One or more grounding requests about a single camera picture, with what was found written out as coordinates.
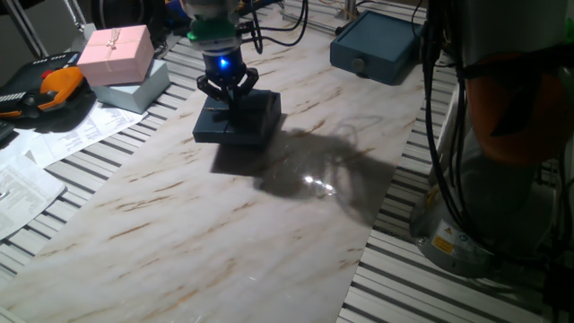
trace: yellow warning label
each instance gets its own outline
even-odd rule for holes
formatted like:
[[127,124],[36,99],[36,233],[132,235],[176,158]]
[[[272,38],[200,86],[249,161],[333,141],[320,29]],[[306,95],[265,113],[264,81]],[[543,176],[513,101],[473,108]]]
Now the yellow warning label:
[[432,241],[432,244],[437,247],[438,249],[441,249],[442,251],[448,253],[450,255],[450,253],[452,252],[452,249],[454,247],[454,245],[444,239],[442,239],[440,236],[436,235],[434,237],[434,240]]

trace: knob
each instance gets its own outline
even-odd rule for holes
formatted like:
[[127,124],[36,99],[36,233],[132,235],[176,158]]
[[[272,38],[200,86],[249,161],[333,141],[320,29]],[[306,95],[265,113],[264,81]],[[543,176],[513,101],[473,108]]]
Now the knob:
[[355,73],[364,73],[365,72],[365,61],[360,58],[355,58],[351,62],[352,69]]

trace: paper document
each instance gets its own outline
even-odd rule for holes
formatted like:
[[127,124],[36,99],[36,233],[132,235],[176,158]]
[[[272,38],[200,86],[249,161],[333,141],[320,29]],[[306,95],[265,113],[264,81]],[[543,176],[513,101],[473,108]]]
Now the paper document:
[[65,186],[25,156],[0,165],[0,240],[44,211]]
[[67,133],[41,135],[31,142],[33,160],[41,168],[95,144],[142,121],[147,115],[136,114],[118,108],[102,108],[97,102],[90,114],[76,129]]
[[34,130],[14,129],[18,136],[14,138],[5,148],[0,149],[0,162],[4,164],[14,156],[21,156],[30,149],[31,142],[41,134]]

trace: light blue box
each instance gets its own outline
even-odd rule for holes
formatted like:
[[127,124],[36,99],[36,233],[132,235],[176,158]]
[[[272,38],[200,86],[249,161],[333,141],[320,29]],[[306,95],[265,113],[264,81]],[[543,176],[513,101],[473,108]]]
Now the light blue box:
[[93,86],[98,101],[135,113],[144,113],[152,102],[170,86],[165,62],[154,59],[141,83]]

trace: blue box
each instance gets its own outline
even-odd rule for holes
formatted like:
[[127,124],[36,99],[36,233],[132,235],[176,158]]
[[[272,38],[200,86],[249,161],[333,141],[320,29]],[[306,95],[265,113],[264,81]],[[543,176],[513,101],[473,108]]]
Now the blue box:
[[365,11],[331,43],[331,65],[392,85],[418,43],[410,22]]
[[92,86],[98,101],[142,114],[170,86],[170,73],[165,62],[154,59],[141,83]]

